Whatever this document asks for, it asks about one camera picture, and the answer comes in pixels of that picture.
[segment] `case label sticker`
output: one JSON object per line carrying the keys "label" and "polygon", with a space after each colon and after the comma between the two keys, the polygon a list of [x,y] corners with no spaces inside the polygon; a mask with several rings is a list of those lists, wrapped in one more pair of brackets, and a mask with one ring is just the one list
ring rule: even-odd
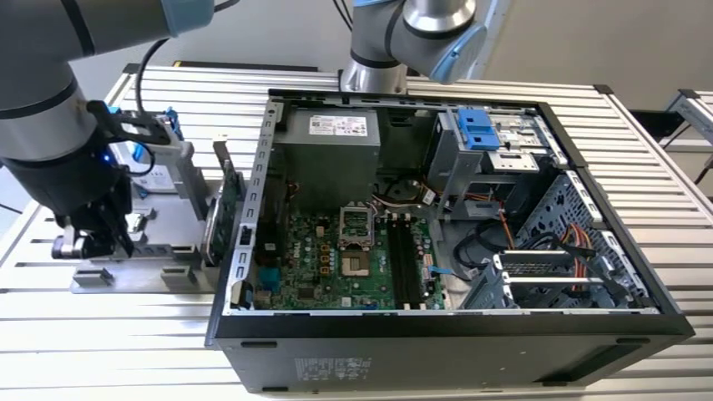
{"label": "case label sticker", "polygon": [[309,117],[311,135],[368,136],[367,117],[313,115]]}
{"label": "case label sticker", "polygon": [[365,380],[371,358],[296,358],[297,378],[307,381]]}

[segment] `aluminum extrusion table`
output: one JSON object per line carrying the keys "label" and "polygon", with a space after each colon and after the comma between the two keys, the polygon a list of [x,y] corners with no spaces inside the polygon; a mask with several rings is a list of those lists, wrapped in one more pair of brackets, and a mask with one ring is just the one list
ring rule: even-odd
{"label": "aluminum extrusion table", "polygon": [[[193,142],[195,164],[220,177],[211,139],[245,175],[253,162],[268,88],[336,90],[336,75],[255,70],[151,68],[148,110],[173,106]],[[135,109],[124,74],[107,103]],[[295,398],[499,399],[584,401],[713,399],[713,206],[621,102],[592,85],[465,81],[441,86],[411,78],[413,95],[545,101],[589,163],[696,336],[612,378],[584,388],[505,393],[324,393]],[[51,259],[59,233],[32,203],[0,244],[1,399],[213,399],[247,394],[220,352],[203,348],[212,296],[73,295],[76,263]]]}

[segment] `blue connector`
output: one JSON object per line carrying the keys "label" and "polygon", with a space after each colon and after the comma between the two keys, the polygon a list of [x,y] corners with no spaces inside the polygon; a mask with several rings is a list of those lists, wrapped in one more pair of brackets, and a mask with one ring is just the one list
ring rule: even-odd
{"label": "blue connector", "polygon": [[485,110],[459,109],[459,127],[469,150],[497,150],[500,139]]}
{"label": "blue connector", "polygon": [[176,113],[176,110],[173,110],[173,107],[169,107],[168,110],[164,112],[164,114],[167,115],[168,120],[171,121],[171,128],[173,129],[173,133],[179,137],[179,140],[184,140],[183,132],[180,132],[179,113]]}

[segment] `wire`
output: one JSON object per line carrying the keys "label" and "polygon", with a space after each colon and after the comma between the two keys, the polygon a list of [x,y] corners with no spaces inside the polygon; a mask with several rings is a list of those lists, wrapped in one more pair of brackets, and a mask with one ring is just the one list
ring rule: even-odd
{"label": "wire", "polygon": [[396,200],[393,198],[389,198],[389,196],[371,194],[371,197],[379,201],[384,206],[388,207],[411,207],[411,206],[421,206],[423,204],[420,202],[413,202],[419,198],[419,195],[416,198],[409,200]]}
{"label": "wire", "polygon": [[696,185],[701,184],[701,181],[702,179],[705,178],[705,175],[709,173],[709,168],[706,167],[705,169],[702,169],[701,171],[701,174],[698,174],[698,176],[696,177],[696,180],[693,181],[693,183]]}
{"label": "wire", "polygon": [[678,131],[678,134],[673,135],[673,138],[670,138],[670,141],[666,142],[666,144],[661,147],[661,149],[666,149],[666,148],[669,147],[669,145],[673,144],[673,141],[678,139],[678,137],[681,136],[681,134],[682,134],[684,132],[686,132],[686,130],[688,130],[689,128],[690,128],[690,124],[686,125],[686,127]]}
{"label": "wire", "polygon": [[140,172],[129,171],[127,174],[131,177],[143,177],[143,176],[147,176],[152,172],[153,167],[156,166],[156,154],[149,149],[149,147],[145,146],[144,144],[141,144],[140,142],[136,142],[136,145],[141,146],[144,148],[144,150],[147,151],[147,153],[148,153],[148,159],[149,159],[148,168],[144,171],[140,171]]}
{"label": "wire", "polygon": [[227,8],[231,8],[235,4],[240,3],[241,0],[227,0],[221,4],[217,4],[213,7],[213,13],[219,13],[220,11],[225,10]]}
{"label": "wire", "polygon": [[460,240],[459,244],[456,244],[456,246],[453,247],[452,256],[460,265],[469,267],[471,269],[484,269],[488,266],[487,263],[477,263],[477,262],[473,262],[472,260],[465,261],[461,256],[461,251],[473,241],[476,241],[492,253],[500,253],[501,251],[507,249],[507,246],[493,244],[481,236],[485,233],[485,231],[488,231],[492,227],[497,226],[499,224],[500,224],[500,221],[497,220],[489,220],[489,221],[480,223],[473,233],[467,235],[464,239]]}
{"label": "wire", "polygon": [[347,13],[347,19],[349,19],[349,23],[355,25],[355,20],[352,19],[352,14],[349,13],[349,7],[347,7],[347,2],[343,0],[343,6],[344,6],[344,12]]}
{"label": "wire", "polygon": [[17,213],[19,215],[23,214],[23,212],[19,211],[15,207],[9,207],[9,206],[7,206],[7,205],[4,205],[1,203],[0,203],[0,208],[5,209],[7,211],[11,211],[12,213]]}
{"label": "wire", "polygon": [[513,235],[511,234],[511,227],[508,227],[505,215],[503,214],[503,211],[500,211],[499,214],[500,214],[500,222],[503,223],[503,228],[505,229],[505,236],[508,238],[509,248],[515,249]]}
{"label": "wire", "polygon": [[144,109],[144,99],[141,98],[141,84],[144,82],[144,72],[147,71],[148,62],[156,54],[156,51],[167,42],[168,38],[161,39],[155,44],[152,44],[152,47],[147,50],[147,54],[144,54],[141,64],[139,65],[139,72],[136,73],[136,84],[133,86],[133,90],[136,92],[136,109],[139,110],[141,115],[147,115],[147,110]]}
{"label": "wire", "polygon": [[332,0],[332,3],[335,3],[335,8],[336,10],[339,11],[339,15],[343,17],[343,21],[344,21],[344,25],[347,25],[347,28],[349,29],[349,31],[352,30],[352,26],[349,24],[349,20],[347,19],[347,17],[344,16],[344,11],[343,9],[339,7],[339,4],[336,3],[336,0]]}

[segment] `circuit board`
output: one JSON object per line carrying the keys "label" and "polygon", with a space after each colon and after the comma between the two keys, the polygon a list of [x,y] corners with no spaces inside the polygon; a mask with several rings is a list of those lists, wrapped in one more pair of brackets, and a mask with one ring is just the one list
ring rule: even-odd
{"label": "circuit board", "polygon": [[[373,247],[364,252],[344,248],[339,243],[339,214],[289,217],[288,255],[280,272],[280,285],[269,299],[273,310],[397,309],[391,270],[387,220],[377,219]],[[365,226],[363,221],[356,226]],[[428,227],[424,221],[411,224],[413,258],[417,277],[425,290],[424,255],[432,255]],[[443,309],[439,279],[421,308]]]}

